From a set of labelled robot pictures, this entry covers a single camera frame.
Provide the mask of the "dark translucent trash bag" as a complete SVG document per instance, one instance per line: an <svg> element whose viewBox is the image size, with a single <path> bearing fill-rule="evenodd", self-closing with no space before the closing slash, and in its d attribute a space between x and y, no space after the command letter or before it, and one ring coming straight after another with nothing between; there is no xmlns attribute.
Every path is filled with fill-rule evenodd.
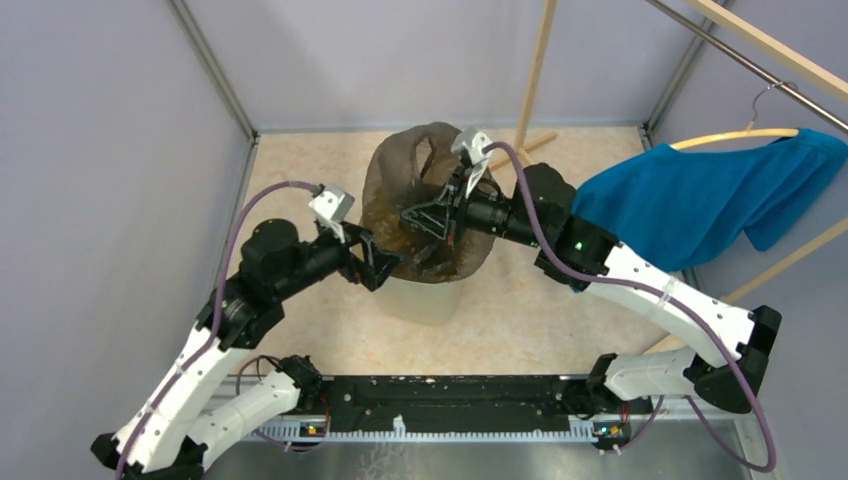
<svg viewBox="0 0 848 480"><path fill-rule="evenodd" d="M370 230L377 246L402 257L394 278L425 284L460 281L484 264L494 238L467 230L450 246L405 224L403 210L432 201L460 165L451 153L460 130L435 121L386 137L369 162L362 191L360 225Z"/></svg>

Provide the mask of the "cream plastic trash bin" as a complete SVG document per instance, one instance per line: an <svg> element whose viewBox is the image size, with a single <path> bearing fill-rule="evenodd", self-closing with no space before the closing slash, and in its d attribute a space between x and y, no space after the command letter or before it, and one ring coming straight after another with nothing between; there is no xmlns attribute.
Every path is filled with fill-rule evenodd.
<svg viewBox="0 0 848 480"><path fill-rule="evenodd" d="M465 283L420 283L391 277L374 297L379 309L389 316L424 325L443 325L454 317Z"/></svg>

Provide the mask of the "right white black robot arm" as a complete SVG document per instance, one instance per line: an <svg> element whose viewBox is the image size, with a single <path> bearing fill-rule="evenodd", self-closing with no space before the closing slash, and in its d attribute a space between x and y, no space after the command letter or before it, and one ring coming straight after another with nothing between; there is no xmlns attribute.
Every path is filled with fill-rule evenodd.
<svg viewBox="0 0 848 480"><path fill-rule="evenodd" d="M537 246L539 225L551 247L535 266L552 280L637 313L677 335L672 351L604 354L586 381L589 404L612 412L649 396L690 396L718 409L761 411L756 397L782 321L768 306L752 311L710 297L640 257L615 235L571 213L573 186L547 164L521 171L512 196L486 179L468 189L457 168L426 201L401 211L402 221L446 243L475 231Z"/></svg>

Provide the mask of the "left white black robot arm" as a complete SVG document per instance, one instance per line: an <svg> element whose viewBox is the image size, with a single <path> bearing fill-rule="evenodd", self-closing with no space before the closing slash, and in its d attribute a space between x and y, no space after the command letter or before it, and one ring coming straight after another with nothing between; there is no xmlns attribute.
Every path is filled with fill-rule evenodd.
<svg viewBox="0 0 848 480"><path fill-rule="evenodd" d="M237 272L210 294L166 376L126 425L96 437L95 458L119 479L200 479L272 417L314 410L319 373L298 355L215 410L207 404L283 319L285 300L333 274L375 291L401 264L401 256L380 249L370 231L345 222L342 232L338 240L321 227L307 242L287 220L257 225L241 246Z"/></svg>

